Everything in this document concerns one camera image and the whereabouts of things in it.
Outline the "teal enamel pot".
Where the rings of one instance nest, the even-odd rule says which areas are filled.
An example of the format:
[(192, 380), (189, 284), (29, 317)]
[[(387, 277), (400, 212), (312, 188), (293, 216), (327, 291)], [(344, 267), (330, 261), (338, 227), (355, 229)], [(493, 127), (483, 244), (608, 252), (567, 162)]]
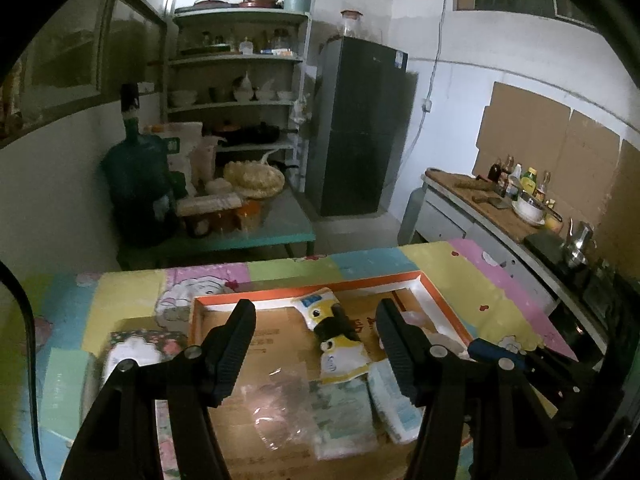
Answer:
[(312, 0), (283, 0), (283, 9), (288, 12), (309, 13)]

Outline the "woven straw basket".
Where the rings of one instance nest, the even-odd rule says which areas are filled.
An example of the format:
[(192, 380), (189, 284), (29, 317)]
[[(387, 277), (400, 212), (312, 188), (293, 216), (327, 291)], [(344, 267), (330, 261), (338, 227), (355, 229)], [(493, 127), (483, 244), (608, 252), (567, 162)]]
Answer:
[(224, 178), (235, 192), (252, 200), (262, 200), (280, 193), (285, 177), (276, 167), (262, 162), (228, 162)]

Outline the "teal low table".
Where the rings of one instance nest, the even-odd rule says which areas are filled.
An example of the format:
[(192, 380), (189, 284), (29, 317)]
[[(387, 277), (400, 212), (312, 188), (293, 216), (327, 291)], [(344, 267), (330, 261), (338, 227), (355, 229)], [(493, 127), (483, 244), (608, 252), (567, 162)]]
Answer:
[(289, 257), (294, 245), (302, 244), (311, 256), (316, 233), (298, 197), (285, 188), (260, 204), (258, 214), (248, 216), (223, 211), (214, 228), (200, 237), (174, 237), (144, 249), (119, 249), (117, 261), (122, 270), (166, 268), (172, 264), (217, 262), (229, 252), (282, 246)]

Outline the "mint green flat box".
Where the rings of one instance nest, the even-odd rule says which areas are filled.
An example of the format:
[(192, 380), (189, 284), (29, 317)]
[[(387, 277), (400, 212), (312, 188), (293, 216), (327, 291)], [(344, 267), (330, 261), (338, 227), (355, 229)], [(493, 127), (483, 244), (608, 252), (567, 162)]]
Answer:
[(85, 417), (95, 360), (84, 350), (51, 350), (40, 404), (41, 428), (68, 442), (75, 440)]

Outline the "glass jar on fridge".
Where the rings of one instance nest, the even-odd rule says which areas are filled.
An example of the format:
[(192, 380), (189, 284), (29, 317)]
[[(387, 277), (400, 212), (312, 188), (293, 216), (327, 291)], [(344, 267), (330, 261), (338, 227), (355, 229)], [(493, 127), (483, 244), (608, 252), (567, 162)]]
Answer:
[(343, 10), (341, 12), (340, 34), (343, 37), (361, 37), (361, 19), (363, 14), (358, 10)]

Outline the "clear plastic bag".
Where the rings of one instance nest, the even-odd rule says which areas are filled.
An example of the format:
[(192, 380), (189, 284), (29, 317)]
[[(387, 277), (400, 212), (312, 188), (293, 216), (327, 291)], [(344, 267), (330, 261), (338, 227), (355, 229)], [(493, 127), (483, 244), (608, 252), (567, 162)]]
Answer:
[(270, 451), (311, 445), (317, 425), (311, 413), (310, 383), (302, 362), (282, 365), (241, 387), (243, 405), (259, 439)]

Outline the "green water jug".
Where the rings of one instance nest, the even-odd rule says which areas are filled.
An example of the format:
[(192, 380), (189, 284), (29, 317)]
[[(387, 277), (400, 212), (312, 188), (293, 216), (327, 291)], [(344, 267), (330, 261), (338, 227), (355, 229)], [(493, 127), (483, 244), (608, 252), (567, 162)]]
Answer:
[(108, 150), (101, 167), (119, 244), (145, 249), (160, 244), (178, 229), (175, 181), (164, 139), (140, 132), (138, 85), (122, 84), (119, 95), (125, 139)]

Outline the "white bowl on counter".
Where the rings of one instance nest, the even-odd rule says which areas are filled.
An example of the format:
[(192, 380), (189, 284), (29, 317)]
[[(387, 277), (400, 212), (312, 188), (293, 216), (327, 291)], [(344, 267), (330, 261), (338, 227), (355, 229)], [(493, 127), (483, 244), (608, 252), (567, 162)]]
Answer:
[(544, 206), (535, 200), (533, 196), (522, 191), (518, 194), (518, 198), (511, 204), (513, 211), (526, 223), (531, 226), (541, 226), (544, 223)]

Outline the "steel kettle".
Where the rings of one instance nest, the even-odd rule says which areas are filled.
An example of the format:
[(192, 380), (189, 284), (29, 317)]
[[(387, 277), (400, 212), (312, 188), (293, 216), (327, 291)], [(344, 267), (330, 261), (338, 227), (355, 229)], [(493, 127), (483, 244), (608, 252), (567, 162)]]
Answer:
[(594, 227), (585, 221), (568, 219), (568, 230), (561, 246), (563, 262), (570, 268), (582, 266), (587, 263), (588, 252), (597, 248), (594, 239)]

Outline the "black refrigerator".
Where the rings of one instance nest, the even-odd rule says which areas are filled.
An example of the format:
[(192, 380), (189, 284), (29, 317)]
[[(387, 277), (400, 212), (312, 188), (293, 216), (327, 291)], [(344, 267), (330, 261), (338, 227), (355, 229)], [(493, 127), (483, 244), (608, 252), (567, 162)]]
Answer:
[(320, 55), (305, 192), (321, 217), (373, 214), (397, 166), (408, 54), (354, 37)]

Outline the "colourful cartoon bedsheet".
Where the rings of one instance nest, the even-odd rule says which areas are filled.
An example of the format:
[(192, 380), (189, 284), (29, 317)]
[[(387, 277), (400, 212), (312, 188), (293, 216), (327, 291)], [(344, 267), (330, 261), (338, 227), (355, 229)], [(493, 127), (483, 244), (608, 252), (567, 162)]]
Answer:
[(341, 252), (330, 256), (209, 264), (103, 274), (39, 275), (24, 284), (39, 336), (37, 378), (46, 377), (51, 349), (98, 356), (108, 338), (125, 330), (185, 332), (195, 297), (242, 289), (268, 289), (356, 281), (422, 271), (473, 337), (499, 346), (546, 346), (571, 358), (574, 351), (552, 325), (524, 282), (511, 278), (472, 240)]

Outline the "grey metal shelf rack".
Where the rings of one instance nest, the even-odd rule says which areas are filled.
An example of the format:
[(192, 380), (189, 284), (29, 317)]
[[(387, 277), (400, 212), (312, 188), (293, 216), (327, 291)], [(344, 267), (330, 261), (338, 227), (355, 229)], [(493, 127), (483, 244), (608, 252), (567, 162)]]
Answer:
[(220, 158), (267, 155), (297, 191), (305, 187), (308, 54), (305, 11), (206, 2), (171, 15), (163, 118), (200, 122)]

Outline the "orange rimmed cardboard box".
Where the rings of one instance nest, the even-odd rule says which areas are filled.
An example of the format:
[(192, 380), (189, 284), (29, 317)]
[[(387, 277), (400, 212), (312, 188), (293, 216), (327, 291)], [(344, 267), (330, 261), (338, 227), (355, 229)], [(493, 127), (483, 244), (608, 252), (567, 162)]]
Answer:
[(393, 378), (383, 300), (431, 341), (471, 336), (422, 272), (248, 292), (256, 328), (231, 396), (210, 411), (235, 479), (400, 479), (422, 415)]

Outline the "green white tissue pack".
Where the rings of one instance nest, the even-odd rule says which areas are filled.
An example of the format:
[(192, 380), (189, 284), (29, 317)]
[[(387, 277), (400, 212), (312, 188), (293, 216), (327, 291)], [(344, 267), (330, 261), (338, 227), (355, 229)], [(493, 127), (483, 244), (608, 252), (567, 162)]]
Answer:
[(329, 385), (314, 380), (309, 384), (309, 401), (317, 425), (317, 460), (339, 460), (378, 447), (368, 384), (363, 377)]

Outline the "kitchen counter cabinet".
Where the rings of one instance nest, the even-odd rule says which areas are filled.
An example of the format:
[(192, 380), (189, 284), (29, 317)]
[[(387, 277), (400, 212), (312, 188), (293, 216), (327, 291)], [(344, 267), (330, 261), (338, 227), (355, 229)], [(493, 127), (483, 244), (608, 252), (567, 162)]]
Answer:
[(552, 271), (524, 246), (524, 238), (540, 231), (518, 217), (511, 208), (498, 209), (482, 199), (490, 191), (476, 190), (468, 176), (430, 168), (421, 184), (411, 192), (398, 232), (398, 243), (407, 245), (420, 238), (472, 240), (509, 275), (533, 301), (535, 309), (551, 314), (567, 308), (579, 326), (602, 352), (608, 346), (605, 329), (597, 324), (578, 297)]

